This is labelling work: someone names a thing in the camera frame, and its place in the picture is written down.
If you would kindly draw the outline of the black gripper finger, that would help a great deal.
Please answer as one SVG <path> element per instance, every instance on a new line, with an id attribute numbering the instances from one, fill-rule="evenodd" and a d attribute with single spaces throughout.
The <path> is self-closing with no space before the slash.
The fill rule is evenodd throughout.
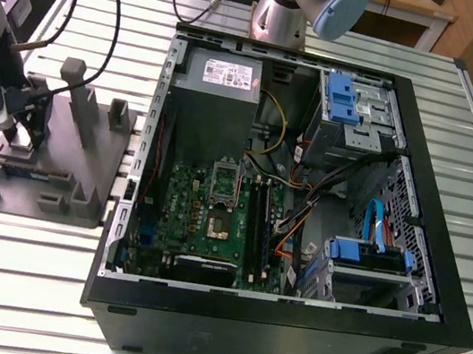
<path id="1" fill-rule="evenodd" d="M 29 76 L 26 89 L 26 108 L 19 121 L 26 129 L 33 150 L 39 150 L 49 136 L 48 122 L 52 114 L 54 96 L 48 96 L 49 88 L 44 78 Z"/>
<path id="2" fill-rule="evenodd" d="M 3 136 L 5 140 L 11 144 L 16 139 L 18 134 L 18 129 L 21 128 L 22 121 L 17 118 L 17 116 L 11 115 L 11 126 L 4 129 Z"/>

